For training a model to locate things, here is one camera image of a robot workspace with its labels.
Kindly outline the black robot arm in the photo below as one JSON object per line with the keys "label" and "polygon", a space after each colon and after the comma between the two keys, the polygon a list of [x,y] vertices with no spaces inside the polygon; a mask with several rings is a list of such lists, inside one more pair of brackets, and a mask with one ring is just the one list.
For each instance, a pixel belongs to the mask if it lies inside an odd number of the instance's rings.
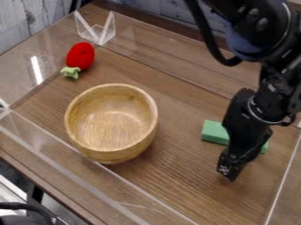
{"label": "black robot arm", "polygon": [[301,113],[301,19],[287,0],[208,0],[226,21],[229,47],[241,61],[261,64],[258,87],[230,100],[222,127],[229,146],[218,172],[236,180],[258,156],[273,126],[287,127]]}

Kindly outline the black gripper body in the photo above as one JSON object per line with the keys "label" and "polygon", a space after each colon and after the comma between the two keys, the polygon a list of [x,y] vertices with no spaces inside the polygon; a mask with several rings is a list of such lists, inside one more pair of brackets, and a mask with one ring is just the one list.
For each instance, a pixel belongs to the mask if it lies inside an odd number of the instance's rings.
{"label": "black gripper body", "polygon": [[228,158],[254,158],[273,134],[270,126],[256,119],[249,111],[249,100],[256,92],[241,89],[229,103],[222,127],[229,134]]}

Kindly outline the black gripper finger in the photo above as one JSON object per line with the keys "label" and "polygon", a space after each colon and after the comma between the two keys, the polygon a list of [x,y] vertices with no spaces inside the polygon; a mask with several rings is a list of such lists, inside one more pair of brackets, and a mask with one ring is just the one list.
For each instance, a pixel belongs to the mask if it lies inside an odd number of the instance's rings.
{"label": "black gripper finger", "polygon": [[229,150],[225,149],[218,157],[218,172],[228,178],[234,176],[234,160],[230,158]]}
{"label": "black gripper finger", "polygon": [[229,159],[230,159],[229,180],[232,182],[236,181],[241,171],[244,171],[248,163],[250,163],[257,158],[260,152],[261,147],[256,147],[249,151],[229,147]]}

